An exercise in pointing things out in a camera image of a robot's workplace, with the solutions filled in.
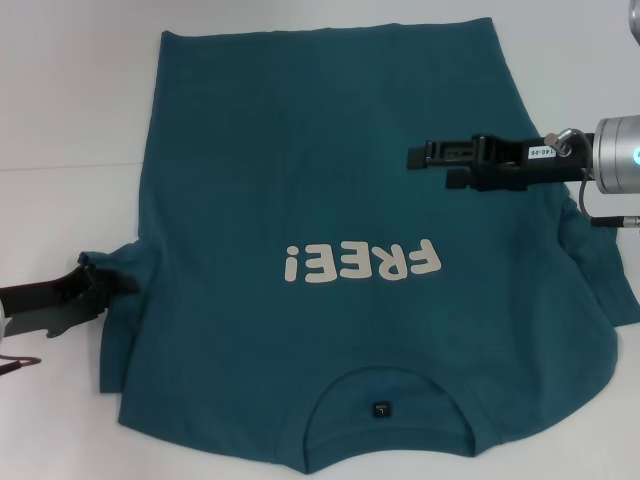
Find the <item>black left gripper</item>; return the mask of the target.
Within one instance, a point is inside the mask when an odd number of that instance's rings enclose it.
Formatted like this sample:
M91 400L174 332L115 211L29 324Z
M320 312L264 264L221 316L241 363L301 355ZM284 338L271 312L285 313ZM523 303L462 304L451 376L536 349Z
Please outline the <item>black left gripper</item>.
M82 266L56 280L3 287L0 336L45 331L48 338L55 338L97 319L109 308L110 295L131 295L139 290L130 275Z

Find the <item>teal t-shirt with FREE print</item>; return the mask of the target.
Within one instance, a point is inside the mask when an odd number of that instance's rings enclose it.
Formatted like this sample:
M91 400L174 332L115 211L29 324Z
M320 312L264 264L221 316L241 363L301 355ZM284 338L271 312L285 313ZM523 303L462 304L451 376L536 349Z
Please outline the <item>teal t-shirt with FREE print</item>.
M119 422L314 469L475 456L571 415L640 319L609 230L562 185L449 191L428 139L535 130L493 22L164 33L134 277L104 325Z

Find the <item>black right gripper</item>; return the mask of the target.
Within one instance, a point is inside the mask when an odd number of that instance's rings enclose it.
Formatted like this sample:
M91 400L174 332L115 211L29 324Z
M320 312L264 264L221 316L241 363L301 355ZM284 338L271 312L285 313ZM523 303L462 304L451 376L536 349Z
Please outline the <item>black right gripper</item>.
M450 169L449 190L524 191L532 185L580 181L591 159L594 135L566 129L521 141L476 135L472 141L427 141L408 150L406 167Z

